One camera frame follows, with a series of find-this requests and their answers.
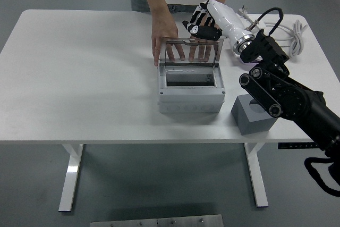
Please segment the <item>person's right hand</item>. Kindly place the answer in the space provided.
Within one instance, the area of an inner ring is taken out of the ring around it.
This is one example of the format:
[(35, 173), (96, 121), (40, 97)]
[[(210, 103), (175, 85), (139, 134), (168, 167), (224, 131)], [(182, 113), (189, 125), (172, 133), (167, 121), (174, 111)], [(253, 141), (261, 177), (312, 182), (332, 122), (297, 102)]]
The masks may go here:
[(154, 57), (154, 66), (158, 66), (162, 38), (178, 37), (178, 28), (168, 10), (156, 11), (151, 13), (152, 29), (151, 29), (151, 49)]

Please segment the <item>person's left hand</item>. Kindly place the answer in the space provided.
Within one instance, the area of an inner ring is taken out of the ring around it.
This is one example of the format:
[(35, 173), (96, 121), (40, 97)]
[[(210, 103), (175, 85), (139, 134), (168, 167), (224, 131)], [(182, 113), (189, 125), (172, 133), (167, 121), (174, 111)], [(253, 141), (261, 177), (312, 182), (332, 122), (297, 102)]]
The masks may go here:
[(210, 58), (212, 45), (198, 45), (190, 46), (189, 49), (189, 62), (194, 62), (196, 56), (196, 50), (198, 49), (197, 59), (198, 62), (207, 63)]

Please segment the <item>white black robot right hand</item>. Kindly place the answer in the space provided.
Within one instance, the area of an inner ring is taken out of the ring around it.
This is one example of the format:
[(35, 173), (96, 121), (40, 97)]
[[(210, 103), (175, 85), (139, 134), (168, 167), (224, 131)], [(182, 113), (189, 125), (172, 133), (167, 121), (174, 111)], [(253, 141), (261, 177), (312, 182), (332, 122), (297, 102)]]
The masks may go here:
[(233, 9), (216, 0), (200, 3), (191, 20), (182, 23), (199, 39), (217, 41), (222, 36), (228, 38), (236, 53), (241, 53), (254, 40), (254, 34), (246, 30)]

